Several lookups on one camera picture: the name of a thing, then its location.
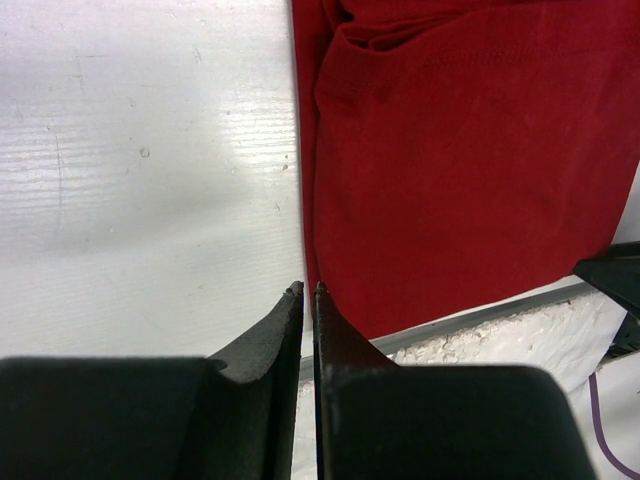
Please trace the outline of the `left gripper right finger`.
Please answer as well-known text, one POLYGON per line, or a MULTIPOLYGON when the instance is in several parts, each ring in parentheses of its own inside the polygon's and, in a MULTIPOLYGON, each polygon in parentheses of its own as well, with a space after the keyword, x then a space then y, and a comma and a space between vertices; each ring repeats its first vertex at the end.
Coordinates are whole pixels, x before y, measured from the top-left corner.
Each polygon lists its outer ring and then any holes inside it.
POLYGON ((314 293, 321 479, 591 479, 567 399, 525 365, 401 366, 314 293))

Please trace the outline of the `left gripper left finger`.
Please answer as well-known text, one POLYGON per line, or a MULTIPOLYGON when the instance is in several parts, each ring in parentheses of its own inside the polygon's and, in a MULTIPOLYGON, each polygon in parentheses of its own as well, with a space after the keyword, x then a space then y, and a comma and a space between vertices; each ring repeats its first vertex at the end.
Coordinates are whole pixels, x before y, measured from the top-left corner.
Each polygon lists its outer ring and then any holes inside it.
POLYGON ((286 479, 304 293, 208 357, 1 363, 5 479, 286 479))

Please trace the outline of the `dark red t shirt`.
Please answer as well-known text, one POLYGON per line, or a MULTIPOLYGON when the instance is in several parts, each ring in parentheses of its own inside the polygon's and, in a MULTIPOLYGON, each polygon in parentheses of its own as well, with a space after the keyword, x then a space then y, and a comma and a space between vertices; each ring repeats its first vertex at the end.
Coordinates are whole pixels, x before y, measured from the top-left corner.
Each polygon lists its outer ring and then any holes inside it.
POLYGON ((378 338, 568 276, 639 163, 635 1, 296 1, 309 280, 378 338))

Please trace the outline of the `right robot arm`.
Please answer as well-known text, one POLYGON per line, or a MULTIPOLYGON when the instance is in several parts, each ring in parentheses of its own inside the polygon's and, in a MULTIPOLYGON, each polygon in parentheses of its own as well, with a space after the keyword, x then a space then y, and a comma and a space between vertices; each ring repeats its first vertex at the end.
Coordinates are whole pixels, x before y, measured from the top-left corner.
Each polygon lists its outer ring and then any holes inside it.
POLYGON ((601 257, 579 261, 573 273, 626 311, 607 358, 639 351, 639 242, 612 245, 601 257))

